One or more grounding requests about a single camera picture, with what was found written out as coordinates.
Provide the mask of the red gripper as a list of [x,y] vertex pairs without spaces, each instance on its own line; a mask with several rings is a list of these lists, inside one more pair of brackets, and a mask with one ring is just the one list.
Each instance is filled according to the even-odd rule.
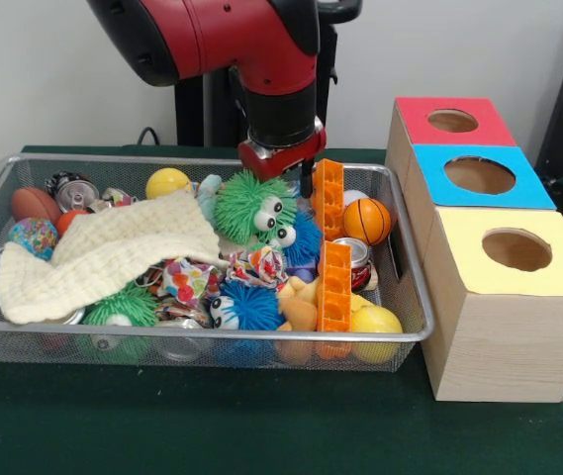
[[250,170],[259,181],[268,181],[301,165],[300,191],[303,198],[313,193],[312,172],[315,157],[327,143],[325,126],[315,117],[313,134],[304,142],[283,148],[269,148],[248,138],[237,146],[237,154],[244,168]]

